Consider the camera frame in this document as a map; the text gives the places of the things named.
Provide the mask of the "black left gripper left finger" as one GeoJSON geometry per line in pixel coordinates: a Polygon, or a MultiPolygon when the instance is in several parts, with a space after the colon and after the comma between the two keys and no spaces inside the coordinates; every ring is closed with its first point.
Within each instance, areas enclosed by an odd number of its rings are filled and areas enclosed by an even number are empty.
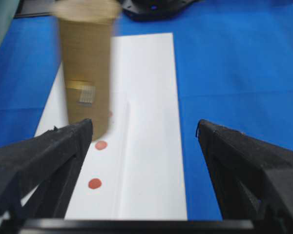
{"type": "Polygon", "coordinates": [[[65,221],[92,141],[89,119],[0,148],[0,234],[77,234],[65,221]]]}

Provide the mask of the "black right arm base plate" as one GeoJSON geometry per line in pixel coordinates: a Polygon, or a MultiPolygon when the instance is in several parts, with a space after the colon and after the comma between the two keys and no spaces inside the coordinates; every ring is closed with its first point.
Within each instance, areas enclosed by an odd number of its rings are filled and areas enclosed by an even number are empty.
{"type": "Polygon", "coordinates": [[[123,13],[134,21],[163,20],[176,16],[197,0],[121,0],[123,13]]]}

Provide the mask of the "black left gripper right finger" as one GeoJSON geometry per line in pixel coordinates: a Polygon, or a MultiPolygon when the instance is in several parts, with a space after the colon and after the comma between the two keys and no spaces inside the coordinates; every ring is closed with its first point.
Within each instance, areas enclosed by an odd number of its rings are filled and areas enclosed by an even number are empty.
{"type": "Polygon", "coordinates": [[[293,151],[204,119],[196,137],[222,218],[293,234],[293,151]]]}

